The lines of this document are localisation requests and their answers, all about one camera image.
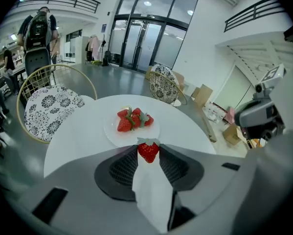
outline glass window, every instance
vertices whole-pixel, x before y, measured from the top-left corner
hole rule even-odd
[[[167,17],[173,0],[138,0],[135,14],[150,14]]]
[[[118,15],[130,14],[135,0],[123,0]]]
[[[175,0],[169,18],[190,23],[197,0]]]
[[[82,36],[82,30],[77,30],[73,33],[67,34],[66,35],[66,42],[70,42],[71,39],[76,38],[76,37],[81,37]]]
[[[172,69],[186,31],[167,25],[155,57],[155,64],[162,64]]]
[[[120,62],[122,42],[125,37],[127,24],[127,20],[117,20],[112,31],[110,52],[112,54],[111,63],[113,64],[119,64]]]

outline strawberry leaves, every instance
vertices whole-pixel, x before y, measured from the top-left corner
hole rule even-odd
[[[143,112],[141,111],[141,114],[140,114],[140,120],[141,120],[141,125],[140,125],[140,127],[144,127],[145,122],[149,120],[149,117],[146,115],[146,113],[143,113]]]
[[[127,113],[127,115],[125,116],[125,118],[126,118],[127,120],[129,120],[129,122],[131,123],[131,126],[132,126],[132,127],[131,127],[131,130],[134,130],[133,126],[135,125],[135,122],[132,120],[131,114],[132,114],[132,108],[129,107],[129,109],[128,109],[128,113]]]
[[[158,139],[144,139],[144,138],[137,138],[137,145],[146,143],[148,146],[153,145],[155,143],[157,146],[160,146],[160,141]]]

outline round white table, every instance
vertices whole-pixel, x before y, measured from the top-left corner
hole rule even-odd
[[[177,108],[151,97],[115,95],[87,100],[61,124],[47,149],[44,177],[70,161],[117,148],[107,138],[103,125],[111,112],[116,115],[121,106],[127,105],[142,110],[152,107],[152,117],[160,125],[161,143],[216,154],[201,128]]]

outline cardboard box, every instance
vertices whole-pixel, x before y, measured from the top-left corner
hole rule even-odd
[[[194,92],[192,93],[191,97],[196,98],[200,92],[200,88],[196,87]]]
[[[209,88],[205,84],[202,84],[200,90],[198,91],[198,94],[194,99],[194,102],[196,102],[200,108],[203,108],[212,93],[213,90],[211,88]]]
[[[223,131],[223,136],[225,140],[227,140],[232,145],[236,145],[238,142],[241,141],[241,139],[239,138],[240,133],[238,134],[238,132],[241,131],[237,128],[238,127],[235,124],[232,124],[225,131]]]

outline black slot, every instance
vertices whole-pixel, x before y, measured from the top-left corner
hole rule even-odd
[[[32,212],[38,219],[48,224],[61,202],[67,195],[68,191],[65,189],[53,188],[48,195],[41,201],[41,203]]]
[[[238,170],[240,168],[239,165],[231,163],[224,163],[222,166],[231,170]]]

